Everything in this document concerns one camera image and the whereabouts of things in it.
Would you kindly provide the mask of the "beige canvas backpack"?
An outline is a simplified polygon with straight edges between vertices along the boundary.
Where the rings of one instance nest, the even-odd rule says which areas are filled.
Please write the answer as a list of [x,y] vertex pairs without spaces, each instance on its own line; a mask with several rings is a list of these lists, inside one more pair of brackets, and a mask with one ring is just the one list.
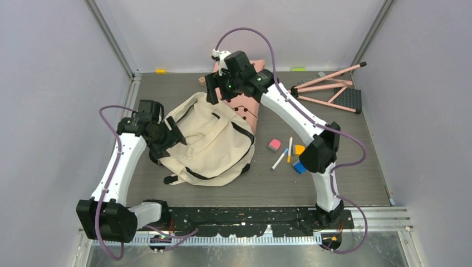
[[168,113],[186,144],[167,149],[165,156],[149,152],[171,175],[167,185],[184,182],[195,186],[224,186],[250,169],[255,135],[250,124],[226,104],[212,105],[204,92],[197,92]]

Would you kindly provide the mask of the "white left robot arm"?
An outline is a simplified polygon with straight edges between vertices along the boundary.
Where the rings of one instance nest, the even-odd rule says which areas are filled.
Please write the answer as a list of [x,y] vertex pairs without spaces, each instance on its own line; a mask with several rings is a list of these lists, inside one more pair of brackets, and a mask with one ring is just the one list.
[[146,225],[165,230],[171,222],[166,201],[145,200],[128,207],[127,193],[142,153],[148,150],[154,163],[167,159],[170,148],[186,143],[183,134],[172,117],[164,117],[163,105],[153,100],[141,100],[116,127],[106,125],[115,136],[114,154],[91,197],[76,206],[85,234],[92,240],[129,243]]

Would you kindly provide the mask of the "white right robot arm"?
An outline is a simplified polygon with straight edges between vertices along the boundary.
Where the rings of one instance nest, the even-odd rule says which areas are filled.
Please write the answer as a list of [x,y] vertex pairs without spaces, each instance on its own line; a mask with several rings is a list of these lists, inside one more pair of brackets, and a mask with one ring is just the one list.
[[318,222],[332,228],[340,221],[343,200],[337,195],[334,167],[340,143],[340,126],[327,124],[308,111],[279,81],[274,71],[259,72],[243,51],[213,50],[218,69],[205,76],[206,100],[215,105],[245,95],[269,108],[301,138],[305,150],[300,163],[311,174],[316,189]]

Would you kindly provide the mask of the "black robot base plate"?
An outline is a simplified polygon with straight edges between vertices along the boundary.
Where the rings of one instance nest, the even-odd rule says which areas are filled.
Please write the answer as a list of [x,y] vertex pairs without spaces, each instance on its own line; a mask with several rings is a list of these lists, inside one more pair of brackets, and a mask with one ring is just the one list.
[[190,234],[197,229],[197,237],[220,235],[224,238],[259,237],[271,230],[274,237],[283,238],[310,236],[322,230],[350,230],[354,223],[349,210],[341,211],[339,217],[331,221],[316,207],[308,206],[182,206],[168,208],[164,217],[151,226],[177,235]]

